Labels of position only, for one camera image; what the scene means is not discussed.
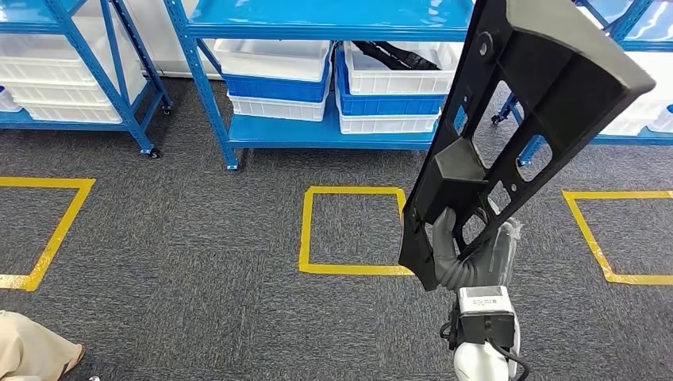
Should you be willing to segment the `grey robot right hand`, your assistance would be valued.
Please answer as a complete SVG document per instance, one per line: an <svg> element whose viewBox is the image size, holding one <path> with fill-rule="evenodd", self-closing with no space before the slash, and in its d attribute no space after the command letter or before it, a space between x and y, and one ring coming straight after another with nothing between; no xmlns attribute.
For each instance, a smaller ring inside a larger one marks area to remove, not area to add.
<svg viewBox="0 0 673 381"><path fill-rule="evenodd" d="M513 271L513 260L517 253L521 223L507 219L498 231L487 238L465 260L456 255L452 229L456 214L445 208L433 224L432 274L438 283L456 291L461 287L506 286Z"/></svg>

